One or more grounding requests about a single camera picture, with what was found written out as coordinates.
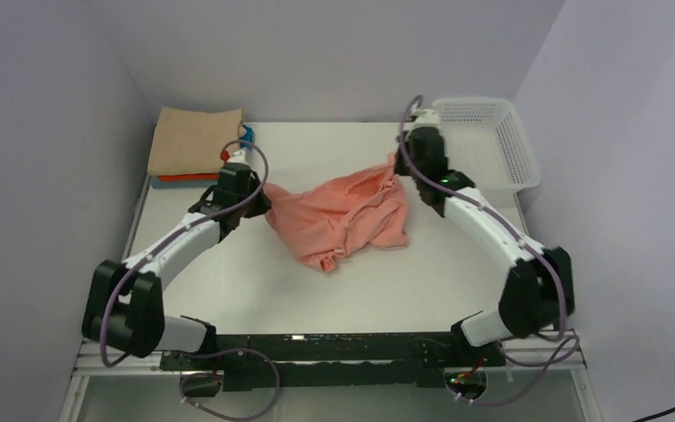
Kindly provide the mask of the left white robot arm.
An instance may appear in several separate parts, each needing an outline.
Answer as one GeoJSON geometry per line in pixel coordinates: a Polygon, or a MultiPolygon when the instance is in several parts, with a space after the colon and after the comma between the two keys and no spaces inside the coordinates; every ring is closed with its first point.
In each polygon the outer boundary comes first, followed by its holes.
{"type": "Polygon", "coordinates": [[[241,219],[265,214],[270,201],[248,164],[224,164],[181,222],[146,250],[122,262],[105,260],[94,270],[82,334],[123,356],[147,357],[155,351],[181,352],[197,369],[216,360],[216,329],[189,316],[168,316],[163,291],[199,255],[223,241],[241,219]]]}

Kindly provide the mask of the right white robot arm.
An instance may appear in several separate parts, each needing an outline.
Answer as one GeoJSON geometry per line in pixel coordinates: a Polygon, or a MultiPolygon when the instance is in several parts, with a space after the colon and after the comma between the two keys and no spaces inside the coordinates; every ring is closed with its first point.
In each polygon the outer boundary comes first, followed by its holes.
{"type": "Polygon", "coordinates": [[[457,323],[461,333],[449,341],[453,360],[469,365],[483,346],[526,338],[547,325],[557,329],[551,340],[563,339],[573,310],[568,253],[549,249],[514,227],[470,178],[451,169],[438,128],[403,130],[397,140],[399,172],[412,177],[421,201],[471,236],[505,275],[497,304],[457,323]]]}

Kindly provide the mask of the pink t shirt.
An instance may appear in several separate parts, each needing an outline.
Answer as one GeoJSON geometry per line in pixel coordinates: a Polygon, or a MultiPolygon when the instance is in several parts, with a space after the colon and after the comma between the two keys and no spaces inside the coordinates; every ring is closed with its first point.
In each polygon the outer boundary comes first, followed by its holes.
{"type": "Polygon", "coordinates": [[[409,200],[395,173],[396,156],[303,193],[265,185],[271,208],[265,219],[302,265],[321,273],[366,246],[391,249],[408,243],[409,200]]]}

